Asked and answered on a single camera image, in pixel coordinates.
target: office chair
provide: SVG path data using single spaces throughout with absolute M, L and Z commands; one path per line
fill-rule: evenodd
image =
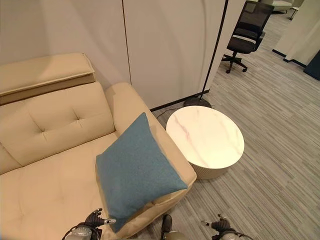
M 233 63 L 243 67 L 242 72 L 246 72 L 248 67 L 241 62 L 237 53 L 249 54 L 255 52 L 262 39 L 265 36 L 263 29 L 274 9 L 274 6 L 256 1 L 246 1 L 239 20 L 235 26 L 232 37 L 228 43 L 227 49 L 233 51 L 232 56 L 224 54 L 222 61 L 230 62 L 229 69 L 225 72 L 230 73 Z

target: sofa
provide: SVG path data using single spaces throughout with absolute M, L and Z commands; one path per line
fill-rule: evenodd
M 188 189 L 149 202 L 117 233 L 102 226 L 101 239 L 134 235 L 172 208 L 196 180 L 137 92 L 128 83 L 104 91 L 84 54 L 5 64 L 0 79 L 1 239 L 58 240 L 95 209 L 103 208 L 107 218 L 96 156 L 143 112 Z
M 259 0 L 263 4 L 274 6 L 273 11 L 288 11 L 293 7 L 295 0 Z

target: white marble table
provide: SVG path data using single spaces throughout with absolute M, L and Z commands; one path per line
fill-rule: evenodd
M 191 163 L 198 179 L 224 173 L 242 156 L 244 138 L 238 126 L 223 113 L 204 106 L 187 106 L 174 112 L 166 131 Z

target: floor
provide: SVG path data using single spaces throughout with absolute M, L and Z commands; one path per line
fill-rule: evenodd
M 243 56 L 247 72 L 236 65 L 226 74 L 222 62 L 205 96 L 239 126 L 245 149 L 227 173 L 197 180 L 170 211 L 173 228 L 190 240 L 211 239 L 215 231 L 200 221 L 219 213 L 255 240 L 320 239 L 320 81 L 272 52 L 291 14 L 270 17 L 259 50 Z M 164 127 L 173 112 L 159 117 Z M 160 231 L 158 218 L 133 237 L 159 239 Z

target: blue cushion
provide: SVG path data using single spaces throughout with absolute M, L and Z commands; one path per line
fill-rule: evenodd
M 188 188 L 159 149 L 146 113 L 96 157 L 96 168 L 115 232 L 147 203 Z

